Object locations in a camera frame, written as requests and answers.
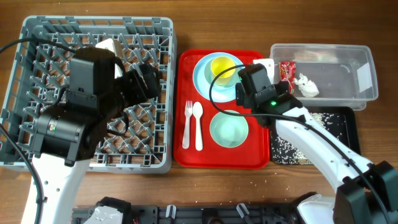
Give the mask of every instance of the white spoon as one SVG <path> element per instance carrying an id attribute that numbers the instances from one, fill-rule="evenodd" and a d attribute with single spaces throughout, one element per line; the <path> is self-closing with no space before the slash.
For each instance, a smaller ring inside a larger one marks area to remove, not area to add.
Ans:
<path id="1" fill-rule="evenodd" d="M 193 104 L 193 116 L 197 121 L 197 133 L 195 138 L 195 147 L 197 151 L 201 151 L 203 149 L 203 141 L 201 139 L 201 128 L 200 128 L 200 117 L 203 114 L 203 107 L 199 102 Z"/>

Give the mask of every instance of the light blue plate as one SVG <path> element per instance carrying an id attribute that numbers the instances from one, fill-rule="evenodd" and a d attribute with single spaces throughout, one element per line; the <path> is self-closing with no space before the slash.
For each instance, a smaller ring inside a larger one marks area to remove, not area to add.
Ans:
<path id="1" fill-rule="evenodd" d="M 242 116 L 231 116 L 219 112 L 210 122 L 210 135 L 220 146 L 232 148 L 240 146 L 248 137 L 248 122 Z"/>
<path id="2" fill-rule="evenodd" d="M 202 59 L 200 59 L 200 61 L 195 65 L 195 68 L 193 69 L 193 84 L 197 89 L 197 92 L 207 100 L 210 100 L 209 89 L 210 89 L 210 84 L 213 81 L 210 69 L 211 61 L 214 58 L 220 56 L 229 57 L 234 61 L 235 65 L 243 64 L 234 55 L 223 52 L 208 54 L 204 56 Z M 231 100 L 235 100 L 235 84 L 240 82 L 238 76 L 239 70 L 240 70 L 239 68 L 235 69 L 235 73 L 233 74 L 231 80 L 227 85 L 219 86 L 217 84 L 214 84 L 214 87 L 211 91 L 211 97 L 213 97 L 214 102 L 224 103 L 224 102 L 229 102 Z"/>

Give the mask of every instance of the wooden table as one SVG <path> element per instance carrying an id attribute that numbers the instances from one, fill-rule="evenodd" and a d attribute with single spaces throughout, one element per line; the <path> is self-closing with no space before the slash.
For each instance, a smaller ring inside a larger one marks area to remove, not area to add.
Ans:
<path id="1" fill-rule="evenodd" d="M 0 0 L 0 45 L 17 39 L 30 15 L 164 16 L 174 22 L 178 54 L 188 49 L 257 50 L 274 43 L 367 45 L 379 83 L 379 98 L 356 112 L 363 155 L 398 167 L 397 1 L 120 1 Z M 0 105 L 16 48 L 0 55 Z M 19 223 L 30 174 L 0 168 L 0 223 Z M 137 205 L 233 205 L 285 202 L 309 191 L 333 195 L 314 166 L 261 170 L 187 169 L 173 163 L 165 175 L 87 173 L 76 205 L 104 196 Z"/>

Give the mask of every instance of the fork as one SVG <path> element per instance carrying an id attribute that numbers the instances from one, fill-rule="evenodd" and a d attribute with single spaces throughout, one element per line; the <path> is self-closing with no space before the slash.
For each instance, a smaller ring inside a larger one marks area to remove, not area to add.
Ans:
<path id="1" fill-rule="evenodd" d="M 185 103 L 185 129 L 184 129 L 184 136 L 182 138 L 182 147 L 184 149 L 188 149 L 189 147 L 189 122 L 192 116 L 192 101 L 187 101 Z"/>

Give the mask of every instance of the gray dish rack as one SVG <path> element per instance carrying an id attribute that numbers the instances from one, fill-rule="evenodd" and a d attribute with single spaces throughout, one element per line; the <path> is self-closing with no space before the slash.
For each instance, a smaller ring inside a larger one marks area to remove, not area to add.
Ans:
<path id="1" fill-rule="evenodd" d="M 126 137 L 109 135 L 98 144 L 89 171 L 161 174 L 172 163 L 172 125 L 177 37 L 173 22 L 165 17 L 30 16 L 19 38 L 36 36 L 75 49 L 102 40 L 119 40 L 126 70 L 150 63 L 161 74 L 162 94 L 126 109 Z M 29 159 L 33 153 L 33 122 L 69 82 L 73 54 L 48 44 L 24 43 L 17 47 L 0 122 Z M 122 131 L 123 119 L 108 123 Z M 27 170 L 14 149 L 0 138 L 0 166 Z"/>

